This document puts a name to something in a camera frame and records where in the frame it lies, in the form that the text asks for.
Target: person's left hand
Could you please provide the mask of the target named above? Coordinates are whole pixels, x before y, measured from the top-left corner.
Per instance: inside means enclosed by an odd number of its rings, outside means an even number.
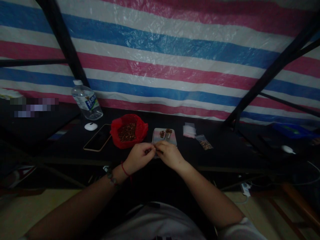
[[[156,148],[151,143],[138,143],[133,146],[126,161],[123,163],[124,170],[129,174],[133,174],[136,171],[147,165],[148,162],[154,157]]]

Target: floor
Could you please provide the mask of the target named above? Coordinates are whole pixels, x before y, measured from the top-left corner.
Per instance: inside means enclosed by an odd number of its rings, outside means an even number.
[[[0,208],[0,239],[16,240],[21,237],[43,216],[76,194],[78,190],[46,190],[43,194],[18,197],[8,201]],[[241,193],[226,192],[234,202],[243,202]],[[301,217],[281,199],[275,199],[283,211],[294,222]],[[264,199],[250,197],[245,204],[237,204],[241,211],[253,222],[256,228],[269,240],[298,240],[281,216]],[[302,231],[306,239],[318,239],[312,229]]]

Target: smartphone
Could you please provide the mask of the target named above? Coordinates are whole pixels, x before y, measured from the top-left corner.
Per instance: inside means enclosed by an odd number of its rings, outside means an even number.
[[[103,125],[99,131],[87,142],[83,150],[100,152],[111,137],[111,125]]]

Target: white t-shirt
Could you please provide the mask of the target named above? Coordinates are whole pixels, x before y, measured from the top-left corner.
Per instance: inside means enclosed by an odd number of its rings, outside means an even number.
[[[103,240],[206,240],[197,225],[179,209],[159,203],[159,209],[144,206],[134,217],[108,232]],[[267,240],[247,219],[218,232],[221,240]]]

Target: bracelet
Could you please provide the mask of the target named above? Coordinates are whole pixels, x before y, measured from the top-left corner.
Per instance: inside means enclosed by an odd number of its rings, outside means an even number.
[[[123,162],[121,162],[121,167],[122,167],[122,170],[124,171],[124,173],[130,178],[130,182],[131,182],[131,185],[132,185],[132,176],[130,174],[128,174],[126,172],[126,170],[124,170],[124,167],[123,167]]]
[[[117,180],[113,177],[112,171],[107,171],[108,178],[110,179],[110,184],[114,186],[117,190],[121,188],[121,186],[117,183]]]

